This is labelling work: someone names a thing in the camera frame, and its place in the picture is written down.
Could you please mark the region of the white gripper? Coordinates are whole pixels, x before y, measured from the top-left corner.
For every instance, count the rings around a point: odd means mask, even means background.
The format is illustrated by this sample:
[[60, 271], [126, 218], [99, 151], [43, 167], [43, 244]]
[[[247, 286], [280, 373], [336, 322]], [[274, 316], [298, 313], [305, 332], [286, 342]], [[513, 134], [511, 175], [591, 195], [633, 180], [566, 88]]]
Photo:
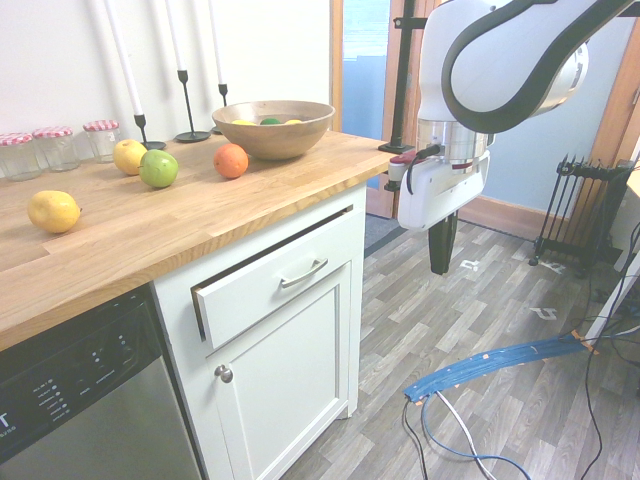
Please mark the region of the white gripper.
[[456, 211], [479, 196], [486, 184], [490, 152], [474, 158], [470, 168], [454, 170], [446, 161], [427, 159], [417, 163], [411, 172], [411, 189], [401, 182], [398, 221], [409, 230], [429, 229], [431, 271], [448, 272], [455, 235]]

